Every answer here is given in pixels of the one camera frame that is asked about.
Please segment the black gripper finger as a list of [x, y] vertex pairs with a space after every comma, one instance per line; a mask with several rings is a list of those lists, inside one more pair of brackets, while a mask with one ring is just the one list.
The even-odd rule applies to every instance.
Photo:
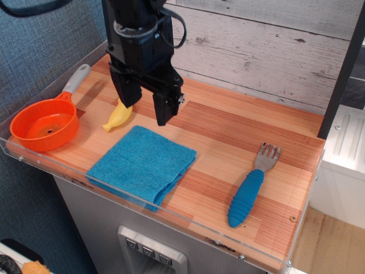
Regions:
[[112, 82], [121, 102], [126, 108], [133, 106], [142, 96], [140, 85], [126, 71], [110, 67]]
[[165, 126], [173, 116], [178, 114], [180, 106], [179, 99], [179, 93], [173, 95], [155, 93], [153, 95], [156, 120], [159, 126]]

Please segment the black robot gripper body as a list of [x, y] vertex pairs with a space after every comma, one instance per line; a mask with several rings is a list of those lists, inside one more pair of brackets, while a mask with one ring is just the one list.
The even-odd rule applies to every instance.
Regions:
[[107, 52], [110, 67], [131, 74], [133, 79], [153, 94], [180, 94], [183, 80], [171, 65], [176, 45], [171, 17], [152, 17], [142, 25], [128, 26], [117, 20], [110, 24]]

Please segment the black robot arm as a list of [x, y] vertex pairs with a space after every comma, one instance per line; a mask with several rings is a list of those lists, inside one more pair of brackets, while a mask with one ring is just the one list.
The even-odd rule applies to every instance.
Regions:
[[184, 81], [171, 64], [172, 19], [184, 20], [164, 1], [103, 1], [109, 70], [121, 102], [133, 106], [145, 88], [152, 92], [157, 124], [164, 126], [184, 102]]

